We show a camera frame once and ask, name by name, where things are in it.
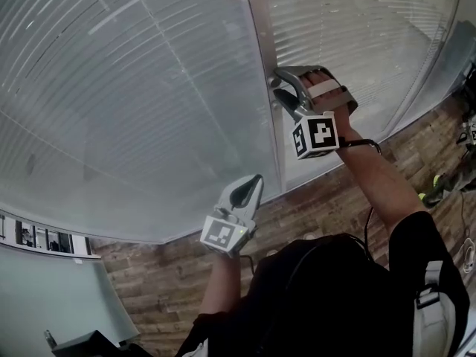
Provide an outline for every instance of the person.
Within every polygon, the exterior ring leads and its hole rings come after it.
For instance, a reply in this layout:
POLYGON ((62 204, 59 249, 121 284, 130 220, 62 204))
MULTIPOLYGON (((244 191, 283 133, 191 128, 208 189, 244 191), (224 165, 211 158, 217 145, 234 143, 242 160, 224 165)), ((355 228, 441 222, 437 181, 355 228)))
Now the person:
MULTIPOLYGON (((302 77, 309 88, 329 79, 302 77)), ((340 94, 330 91, 314 107, 340 94)), ((361 137, 346 106, 337 132, 361 137)), ((240 298, 240 261, 214 255, 199 316, 177 353, 184 356, 412 356, 415 298, 428 262, 443 261, 440 292, 454 304, 449 356, 466 328, 469 297, 431 215, 415 190, 372 147, 337 151, 390 235, 390 271, 350 235, 296 240, 261 260, 240 298)))
POLYGON ((432 209, 455 190, 461 193, 476 190, 476 146, 472 144, 468 145, 468 152, 454 171, 436 175, 433 188, 427 193, 421 193, 419 197, 427 209, 432 209))

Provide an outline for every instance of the white cube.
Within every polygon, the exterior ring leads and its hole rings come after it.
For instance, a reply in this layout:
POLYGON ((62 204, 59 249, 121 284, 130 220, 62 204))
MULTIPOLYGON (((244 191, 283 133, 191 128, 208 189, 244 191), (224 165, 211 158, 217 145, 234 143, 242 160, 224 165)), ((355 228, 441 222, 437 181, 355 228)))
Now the white cube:
POLYGON ((303 117, 291 131, 298 159, 316 158, 339 148, 334 112, 303 117))

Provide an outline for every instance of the white strap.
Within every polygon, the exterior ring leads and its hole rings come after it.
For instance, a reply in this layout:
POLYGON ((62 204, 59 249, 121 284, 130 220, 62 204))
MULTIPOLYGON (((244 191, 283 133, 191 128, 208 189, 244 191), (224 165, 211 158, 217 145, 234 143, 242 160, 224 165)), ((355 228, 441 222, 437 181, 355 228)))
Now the white strap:
POLYGON ((334 89, 338 89, 339 87, 341 87, 341 85, 339 85, 336 80, 325 80, 313 87, 309 87, 307 91, 309 95, 311 95, 311 98, 315 98, 334 89))
POLYGON ((425 327, 439 323, 443 317, 443 308, 439 301, 422 308, 422 320, 425 327))
POLYGON ((313 109, 316 114, 321 115, 326 111, 334 111, 344 104, 349 104, 353 99, 352 95, 346 90, 334 98, 323 100, 318 105, 315 105, 313 109))
POLYGON ((193 352, 185 353, 182 357, 208 357, 208 338, 200 343, 193 352))
POLYGON ((431 262, 428 262, 425 273, 425 285, 440 284, 440 272, 442 265, 442 260, 432 260, 431 262))

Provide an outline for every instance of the black cable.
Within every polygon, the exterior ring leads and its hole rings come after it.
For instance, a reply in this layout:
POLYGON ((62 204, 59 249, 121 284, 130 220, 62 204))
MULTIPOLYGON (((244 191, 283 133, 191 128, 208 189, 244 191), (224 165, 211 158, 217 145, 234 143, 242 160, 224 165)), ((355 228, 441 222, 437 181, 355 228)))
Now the black cable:
POLYGON ((372 218, 373 214, 373 207, 370 208, 369 215, 367 216, 367 221, 365 222, 365 227, 364 227, 364 243, 365 243, 365 251, 367 252, 367 256, 370 256, 369 252, 369 236, 368 236, 368 228, 369 228, 369 223, 370 223, 370 218, 372 218))
POLYGON ((461 160, 463 160, 466 157, 466 155, 468 155, 468 153, 469 153, 469 149, 467 149, 466 152, 464 152, 464 155, 461 156, 461 160))
POLYGON ((463 132, 463 133, 461 133, 458 140, 456 140, 456 144, 461 144, 461 143, 463 143, 464 141, 467 141, 467 140, 468 140, 468 135, 465 132, 463 132))
POLYGON ((254 276, 254 263, 253 263, 253 258, 252 258, 250 255, 240 255, 239 257, 240 257, 240 258, 249 259, 249 261, 250 261, 251 273, 252 273, 253 276, 254 276))
POLYGON ((376 151, 381 155, 382 150, 380 146, 373 141, 372 139, 359 139, 359 140, 351 140, 347 141, 345 138, 339 137, 339 145, 341 148, 348 148, 348 147, 355 147, 355 146, 372 146, 376 149, 376 151))
POLYGON ((464 193, 460 190, 461 195, 461 223, 463 224, 463 235, 465 238, 469 238, 468 228, 466 227, 466 221, 464 220, 464 193))

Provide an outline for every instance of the wooden floor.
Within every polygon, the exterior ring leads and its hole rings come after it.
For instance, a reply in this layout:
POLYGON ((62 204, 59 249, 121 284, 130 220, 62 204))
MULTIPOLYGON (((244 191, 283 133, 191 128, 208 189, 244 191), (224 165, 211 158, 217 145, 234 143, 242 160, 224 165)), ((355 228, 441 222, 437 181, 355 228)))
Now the wooden floor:
MULTIPOLYGON (((382 151, 420 192, 431 186, 435 174, 451 170, 460 161, 464 147, 455 144, 459 134, 460 111, 449 100, 385 141, 382 151)), ((476 193, 465 194, 464 218, 472 233, 475 208, 476 193)), ((343 231, 362 237, 368 209, 350 174, 338 168, 262 206, 256 219, 259 229, 243 254, 250 254, 256 263, 294 239, 343 231)), ((432 214, 461 266, 462 253, 456 255, 465 238, 460 194, 449 196, 432 214)), ((199 244, 199 235, 167 245, 95 240, 92 246, 103 257, 123 305, 141 332, 137 342, 154 356, 173 356, 192 327, 210 273, 210 254, 199 244)), ((370 224, 369 246, 376 261, 387 266, 388 234, 376 216, 370 224)), ((463 279, 476 303, 474 275, 464 274, 463 279)), ((247 260, 243 260, 243 294, 250 280, 247 260)))

